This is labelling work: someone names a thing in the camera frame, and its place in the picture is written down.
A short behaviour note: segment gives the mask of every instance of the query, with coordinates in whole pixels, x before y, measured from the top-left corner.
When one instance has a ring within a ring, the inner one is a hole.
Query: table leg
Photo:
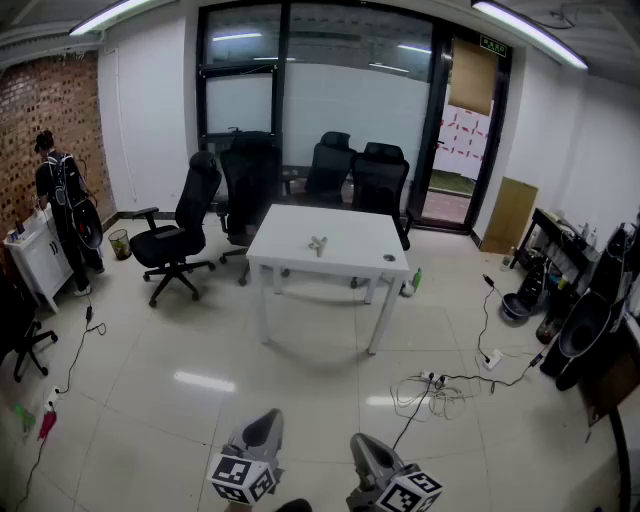
[[[256,294],[256,307],[258,308],[258,334],[262,343],[269,343],[269,326],[267,324],[267,302],[264,296],[264,276],[262,265],[249,261],[251,268],[251,284]]]
[[[391,284],[389,285],[387,297],[384,300],[384,306],[382,306],[380,317],[378,318],[376,328],[373,331],[373,336],[371,337],[371,342],[369,343],[369,354],[371,355],[375,354],[378,351],[380,340],[382,340],[382,336],[384,336],[384,332],[387,329],[387,324],[389,323],[389,319],[391,318],[391,313],[393,312],[393,307],[396,304],[401,286],[402,278],[400,277],[394,277],[393,281],[391,281]]]
[[[371,304],[373,301],[373,293],[376,291],[376,285],[378,284],[378,276],[369,279],[369,287],[367,288],[367,295],[364,297],[365,304]]]
[[[282,293],[282,267],[273,266],[273,293],[280,295]]]

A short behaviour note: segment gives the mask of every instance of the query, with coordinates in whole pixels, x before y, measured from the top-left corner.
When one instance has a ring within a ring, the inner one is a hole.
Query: chair backrest
[[[265,132],[241,132],[220,155],[227,180],[228,225],[259,224],[281,195],[280,151]]]
[[[400,217],[409,163],[398,146],[368,142],[353,163],[353,209]]]
[[[2,336],[0,339],[0,362],[11,352],[20,338],[24,336],[34,317],[35,305],[25,299],[23,293],[13,286],[0,267],[0,321]]]
[[[199,151],[189,160],[189,172],[176,208],[176,224],[190,236],[204,240],[202,222],[222,176],[212,153]]]
[[[308,194],[340,194],[357,154],[349,149],[350,137],[348,133],[327,132],[316,144],[304,186]]]

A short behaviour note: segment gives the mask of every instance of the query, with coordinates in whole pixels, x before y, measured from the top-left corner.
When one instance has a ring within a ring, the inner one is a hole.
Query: exit sign
[[[499,43],[498,41],[494,41],[487,36],[480,36],[480,46],[482,46],[486,50],[489,50],[490,52],[497,53],[498,55],[500,55],[500,57],[507,56],[506,45]]]

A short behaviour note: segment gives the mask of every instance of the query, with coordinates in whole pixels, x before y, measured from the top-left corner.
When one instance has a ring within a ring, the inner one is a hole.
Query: glass door
[[[434,82],[440,84],[430,100],[436,107],[409,201],[423,226],[469,232],[482,204],[502,124],[510,55],[498,42],[497,51],[486,49],[481,38],[459,30],[443,37],[435,56]]]

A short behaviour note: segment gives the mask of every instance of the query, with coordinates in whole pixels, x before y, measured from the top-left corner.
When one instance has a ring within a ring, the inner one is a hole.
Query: white table
[[[328,238],[320,258],[309,248],[312,236]],[[282,293],[283,268],[369,278],[367,304],[371,303],[382,274],[390,277],[387,297],[369,343],[370,354],[375,354],[380,346],[402,281],[409,275],[409,264],[391,217],[350,210],[273,205],[253,239],[247,258],[258,300],[263,343],[269,342],[269,330],[262,267],[273,268],[275,293]]]

